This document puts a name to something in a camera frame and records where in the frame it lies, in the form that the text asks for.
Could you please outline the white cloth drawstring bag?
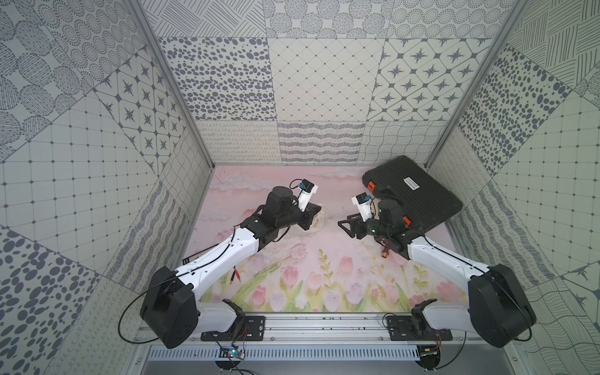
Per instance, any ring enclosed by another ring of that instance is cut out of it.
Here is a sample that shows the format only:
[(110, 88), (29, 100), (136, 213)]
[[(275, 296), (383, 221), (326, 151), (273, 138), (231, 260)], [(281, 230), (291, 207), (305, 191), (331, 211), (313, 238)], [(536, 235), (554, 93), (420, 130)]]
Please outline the white cloth drawstring bag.
[(304, 231), (319, 231), (327, 221), (327, 211), (322, 205), (308, 203), (298, 226)]

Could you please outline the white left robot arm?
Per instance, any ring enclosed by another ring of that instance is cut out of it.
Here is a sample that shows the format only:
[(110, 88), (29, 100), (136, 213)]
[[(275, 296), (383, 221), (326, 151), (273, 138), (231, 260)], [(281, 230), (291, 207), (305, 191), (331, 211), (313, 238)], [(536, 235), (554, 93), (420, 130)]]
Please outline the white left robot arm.
[(298, 195), (290, 187), (274, 187), (265, 204), (219, 245), (176, 270), (162, 267), (152, 275), (140, 317), (166, 348), (178, 347), (195, 333), (226, 334), (232, 340), (242, 336), (245, 313), (238, 305), (229, 299), (204, 303), (201, 298), (239, 263), (281, 240), (280, 230), (295, 225), (309, 230), (321, 210), (310, 201), (318, 187), (307, 180), (298, 187)]

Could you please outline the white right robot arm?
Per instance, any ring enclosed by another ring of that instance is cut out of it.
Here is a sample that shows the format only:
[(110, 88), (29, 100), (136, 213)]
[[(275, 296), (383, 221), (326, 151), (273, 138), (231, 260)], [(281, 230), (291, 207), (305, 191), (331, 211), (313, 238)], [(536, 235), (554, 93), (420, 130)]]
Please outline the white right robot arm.
[(415, 230), (403, 208), (393, 199), (373, 204), (356, 195), (358, 212), (338, 222), (350, 238), (370, 236), (384, 250), (423, 265), (452, 282), (467, 296), (462, 305), (429, 298), (411, 309), (411, 328), (417, 336), (431, 331), (457, 330), (478, 334), (489, 345), (502, 348), (522, 334), (533, 335), (537, 323), (528, 297), (511, 268), (489, 266), (441, 247)]

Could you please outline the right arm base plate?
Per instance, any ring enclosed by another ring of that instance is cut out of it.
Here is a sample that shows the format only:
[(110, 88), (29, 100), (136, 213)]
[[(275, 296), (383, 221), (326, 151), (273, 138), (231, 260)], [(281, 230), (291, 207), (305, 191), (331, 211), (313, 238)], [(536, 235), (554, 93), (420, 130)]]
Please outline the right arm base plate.
[(434, 330), (427, 322), (408, 315), (386, 314), (384, 326), (393, 342), (449, 342), (453, 340), (450, 330)]

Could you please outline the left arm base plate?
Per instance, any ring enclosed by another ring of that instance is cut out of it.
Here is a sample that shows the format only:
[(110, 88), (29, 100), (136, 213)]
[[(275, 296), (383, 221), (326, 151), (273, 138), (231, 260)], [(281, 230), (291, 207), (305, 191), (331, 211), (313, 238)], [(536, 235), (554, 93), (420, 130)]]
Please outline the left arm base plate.
[(238, 317), (225, 332), (203, 332), (202, 342), (261, 342), (264, 338), (265, 316)]

